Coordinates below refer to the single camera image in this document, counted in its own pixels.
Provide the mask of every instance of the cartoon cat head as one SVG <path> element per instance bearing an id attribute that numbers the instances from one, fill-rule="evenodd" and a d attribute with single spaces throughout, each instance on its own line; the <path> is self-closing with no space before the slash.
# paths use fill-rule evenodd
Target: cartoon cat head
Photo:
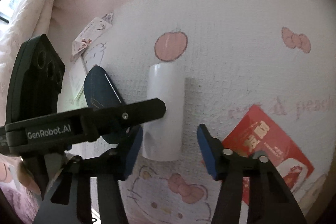
<path id="1" fill-rule="evenodd" d="M 156 224 L 211 222 L 207 189 L 202 185 L 188 185 L 179 174 L 166 179 L 142 166 L 128 198 L 133 199 L 144 216 Z"/>

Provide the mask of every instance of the hello kitty bed sheet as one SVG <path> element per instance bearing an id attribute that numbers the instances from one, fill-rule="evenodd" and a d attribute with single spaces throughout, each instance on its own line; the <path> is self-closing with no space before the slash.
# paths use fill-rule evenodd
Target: hello kitty bed sheet
<path id="1" fill-rule="evenodd" d="M 314 166 L 295 192 L 307 213 L 335 148 L 336 0 L 55 0 L 48 37 L 66 65 L 59 111 L 78 107 L 68 80 L 72 41 L 110 12 L 113 26 L 93 45 L 92 62 L 127 103 L 146 98 L 153 64 L 175 62 L 186 79 L 180 160 L 139 155 L 121 183 L 130 223 L 210 223 L 220 183 L 202 164 L 196 128 L 205 123 L 222 140 L 256 103 Z M 108 148 L 100 139 L 72 153 Z M 94 188 L 92 202 L 98 210 Z M 243 203 L 241 223 L 246 212 Z"/>

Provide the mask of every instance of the finger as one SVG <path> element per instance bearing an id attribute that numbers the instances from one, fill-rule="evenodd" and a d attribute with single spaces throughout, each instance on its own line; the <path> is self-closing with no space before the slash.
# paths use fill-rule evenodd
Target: finger
<path id="1" fill-rule="evenodd" d="M 33 193 L 37 195 L 41 194 L 41 190 L 34 181 L 33 175 L 27 170 L 23 162 L 20 162 L 17 166 L 17 179 L 24 187 Z"/>

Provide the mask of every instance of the red card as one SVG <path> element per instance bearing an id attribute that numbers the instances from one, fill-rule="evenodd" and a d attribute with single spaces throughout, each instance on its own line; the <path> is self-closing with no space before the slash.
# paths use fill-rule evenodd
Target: red card
<path id="1" fill-rule="evenodd" d="M 225 148 L 248 156 L 263 150 L 295 193 L 314 171 L 293 140 L 257 105 L 253 105 L 222 142 Z M 243 201 L 249 204 L 249 178 L 243 181 Z"/>

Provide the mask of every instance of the white tube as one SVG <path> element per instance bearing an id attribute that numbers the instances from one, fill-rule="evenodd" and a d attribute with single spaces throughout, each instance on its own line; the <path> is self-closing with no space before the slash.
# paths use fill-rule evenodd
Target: white tube
<path id="1" fill-rule="evenodd" d="M 150 160 L 178 160 L 182 147 L 184 72 L 174 63 L 150 67 L 147 99 L 159 98 L 167 112 L 162 119 L 143 125 L 142 155 Z"/>

